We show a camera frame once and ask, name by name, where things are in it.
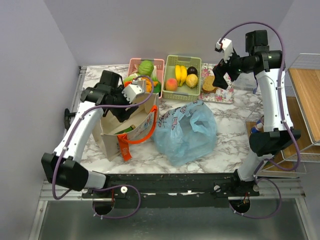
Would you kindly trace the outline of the bread slice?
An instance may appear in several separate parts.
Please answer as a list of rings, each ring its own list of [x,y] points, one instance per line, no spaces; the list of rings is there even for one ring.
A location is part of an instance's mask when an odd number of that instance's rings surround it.
[[[213,86],[214,81],[214,75],[205,77],[202,85],[202,91],[207,94],[215,94],[217,91],[217,87]]]

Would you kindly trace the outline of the white cauliflower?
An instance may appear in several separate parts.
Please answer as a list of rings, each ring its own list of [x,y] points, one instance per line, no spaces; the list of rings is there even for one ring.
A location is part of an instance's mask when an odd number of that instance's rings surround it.
[[[125,85],[131,83],[135,78],[137,78],[138,76],[140,76],[139,73],[132,73],[131,75],[127,76],[124,80],[123,83]]]

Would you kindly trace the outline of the green bottle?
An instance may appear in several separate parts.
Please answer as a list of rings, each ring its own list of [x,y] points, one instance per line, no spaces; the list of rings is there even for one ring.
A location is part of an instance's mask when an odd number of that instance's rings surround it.
[[[120,130],[120,131],[116,132],[115,134],[116,134],[116,135],[120,135],[120,134],[129,133],[129,132],[131,132],[132,130],[134,130],[135,128],[136,128],[136,126],[135,126],[134,124],[132,124],[131,126],[129,126],[129,127],[125,128],[125,129],[123,129],[123,130]]]

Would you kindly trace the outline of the yellow orange food piece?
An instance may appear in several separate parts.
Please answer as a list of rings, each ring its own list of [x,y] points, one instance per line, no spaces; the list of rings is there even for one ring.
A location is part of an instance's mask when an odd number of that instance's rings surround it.
[[[153,82],[149,79],[146,79],[146,91],[148,93],[152,93],[153,92]]]

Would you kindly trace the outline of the beige canvas tote bag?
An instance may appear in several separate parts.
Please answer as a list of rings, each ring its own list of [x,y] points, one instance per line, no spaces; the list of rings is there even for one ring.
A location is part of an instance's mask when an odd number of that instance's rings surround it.
[[[93,138],[104,155],[112,160],[122,155],[124,161],[132,158],[130,145],[136,145],[148,140],[155,128],[159,116],[159,94],[153,93],[150,98],[124,122],[119,122],[111,112],[102,117],[92,131]],[[131,125],[135,129],[123,134],[116,134]]]

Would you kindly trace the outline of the green cabbage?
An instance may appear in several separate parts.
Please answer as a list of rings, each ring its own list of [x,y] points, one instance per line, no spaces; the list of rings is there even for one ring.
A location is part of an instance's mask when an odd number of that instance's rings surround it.
[[[151,76],[154,71],[154,64],[150,60],[143,60],[139,67],[138,67],[138,73],[145,76]]]

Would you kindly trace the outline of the pink orange peach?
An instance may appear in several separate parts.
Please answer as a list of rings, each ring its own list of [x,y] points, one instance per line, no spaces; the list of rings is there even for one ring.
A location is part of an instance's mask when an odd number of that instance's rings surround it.
[[[169,78],[165,82],[165,90],[175,92],[178,89],[178,81],[175,78]]]

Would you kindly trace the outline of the silver metal can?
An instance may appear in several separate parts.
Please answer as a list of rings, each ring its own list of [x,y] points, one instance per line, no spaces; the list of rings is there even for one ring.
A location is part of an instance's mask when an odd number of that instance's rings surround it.
[[[250,133],[261,133],[264,131],[264,116],[262,115],[260,119],[255,123],[255,125],[250,129]]]

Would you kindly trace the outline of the light blue plastic grocery bag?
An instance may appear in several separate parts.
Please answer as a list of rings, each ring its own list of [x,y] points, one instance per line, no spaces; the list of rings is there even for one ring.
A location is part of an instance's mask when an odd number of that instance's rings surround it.
[[[201,100],[161,115],[152,135],[156,149],[173,166],[182,166],[210,154],[217,142],[213,112]]]

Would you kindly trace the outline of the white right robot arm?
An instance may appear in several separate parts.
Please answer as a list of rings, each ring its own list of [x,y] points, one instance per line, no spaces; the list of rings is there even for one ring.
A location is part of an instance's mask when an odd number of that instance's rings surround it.
[[[294,128],[288,110],[285,87],[284,50],[271,50],[266,30],[255,30],[245,35],[247,56],[239,56],[230,39],[220,38],[215,50],[223,53],[223,58],[213,68],[213,86],[227,89],[225,75],[232,82],[240,74],[253,73],[260,88],[263,105],[263,130],[249,136],[249,154],[235,175],[238,179],[230,183],[230,191],[241,196],[248,190],[247,182],[252,182],[263,161],[271,162],[281,150],[296,145],[301,132]]]

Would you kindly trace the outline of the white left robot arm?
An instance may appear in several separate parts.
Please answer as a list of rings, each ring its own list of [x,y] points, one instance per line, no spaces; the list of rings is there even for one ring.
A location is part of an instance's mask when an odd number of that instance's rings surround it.
[[[47,180],[74,191],[93,189],[99,197],[107,197],[111,185],[106,175],[80,164],[85,145],[102,117],[111,113],[124,122],[138,109],[133,101],[144,92],[138,84],[124,86],[119,74],[103,70],[99,82],[82,91],[74,120],[61,143],[52,153],[43,154],[41,164]]]

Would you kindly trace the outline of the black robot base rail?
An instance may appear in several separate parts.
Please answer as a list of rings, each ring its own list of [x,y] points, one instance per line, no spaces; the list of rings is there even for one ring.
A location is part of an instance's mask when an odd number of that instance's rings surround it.
[[[227,208],[229,198],[256,197],[254,181],[244,182],[234,173],[110,174],[108,190],[89,190],[84,199],[116,208]]]

